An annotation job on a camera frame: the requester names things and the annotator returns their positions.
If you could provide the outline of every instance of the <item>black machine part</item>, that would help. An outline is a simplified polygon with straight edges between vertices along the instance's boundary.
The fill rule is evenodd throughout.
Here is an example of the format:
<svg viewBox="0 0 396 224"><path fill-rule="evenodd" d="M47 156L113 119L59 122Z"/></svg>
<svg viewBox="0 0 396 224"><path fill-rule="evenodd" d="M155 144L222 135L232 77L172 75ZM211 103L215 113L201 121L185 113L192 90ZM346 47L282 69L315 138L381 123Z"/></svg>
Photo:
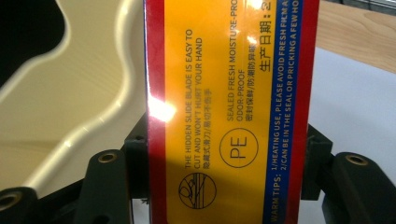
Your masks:
<svg viewBox="0 0 396 224"><path fill-rule="evenodd" d="M375 162L333 156L332 142L311 126L307 140L301 198L317 200L323 190L326 223L396 223L396 188ZM84 179L39 200L29 188L0 191L0 223L133 223L132 199L149 201L146 116L121 150L91 158Z"/></svg>

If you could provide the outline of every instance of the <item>blue stripe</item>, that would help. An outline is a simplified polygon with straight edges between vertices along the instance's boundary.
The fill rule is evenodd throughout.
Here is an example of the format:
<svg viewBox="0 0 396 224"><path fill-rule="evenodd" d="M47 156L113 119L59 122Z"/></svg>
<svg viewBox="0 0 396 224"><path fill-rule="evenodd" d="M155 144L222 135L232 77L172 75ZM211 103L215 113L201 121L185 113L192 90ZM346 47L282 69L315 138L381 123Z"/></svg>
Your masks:
<svg viewBox="0 0 396 224"><path fill-rule="evenodd" d="M303 1L301 0L277 1L271 118L262 223L284 223L286 218L302 8ZM281 27L284 21L282 11L284 12L285 9L287 10L287 27ZM295 23L292 19L293 17L295 19L295 16L297 16L297 26L293 29L292 25Z"/></svg>

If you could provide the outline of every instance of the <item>product box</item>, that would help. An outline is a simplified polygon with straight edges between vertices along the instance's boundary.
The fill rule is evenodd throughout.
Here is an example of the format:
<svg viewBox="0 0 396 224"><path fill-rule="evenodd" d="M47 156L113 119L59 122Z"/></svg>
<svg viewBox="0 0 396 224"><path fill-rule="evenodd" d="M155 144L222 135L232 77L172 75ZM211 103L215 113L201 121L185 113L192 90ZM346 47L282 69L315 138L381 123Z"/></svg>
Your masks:
<svg viewBox="0 0 396 224"><path fill-rule="evenodd" d="M296 223L318 0L146 0L154 224Z"/></svg>

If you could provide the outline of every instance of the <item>wooden table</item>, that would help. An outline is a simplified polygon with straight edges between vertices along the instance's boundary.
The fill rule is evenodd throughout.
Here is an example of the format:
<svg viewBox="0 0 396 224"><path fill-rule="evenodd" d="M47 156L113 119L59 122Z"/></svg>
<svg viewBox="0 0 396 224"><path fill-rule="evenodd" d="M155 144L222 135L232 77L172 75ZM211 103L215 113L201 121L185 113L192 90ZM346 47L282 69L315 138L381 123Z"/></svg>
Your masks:
<svg viewBox="0 0 396 224"><path fill-rule="evenodd" d="M396 17L320 1L317 47L396 74Z"/></svg>

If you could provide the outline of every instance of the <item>circle logo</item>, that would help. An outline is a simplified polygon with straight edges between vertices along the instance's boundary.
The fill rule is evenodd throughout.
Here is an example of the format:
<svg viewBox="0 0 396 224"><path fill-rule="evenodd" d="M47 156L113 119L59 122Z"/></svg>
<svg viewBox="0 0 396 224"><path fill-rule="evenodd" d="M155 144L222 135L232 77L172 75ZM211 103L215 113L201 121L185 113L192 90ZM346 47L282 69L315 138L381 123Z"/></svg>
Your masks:
<svg viewBox="0 0 396 224"><path fill-rule="evenodd" d="M216 193L213 179L202 173L187 175L178 187L180 200L192 209L208 207L215 200Z"/></svg>
<svg viewBox="0 0 396 224"><path fill-rule="evenodd" d="M256 136L247 129L232 129L220 142L220 156L229 166L242 168L250 165L259 152Z"/></svg>

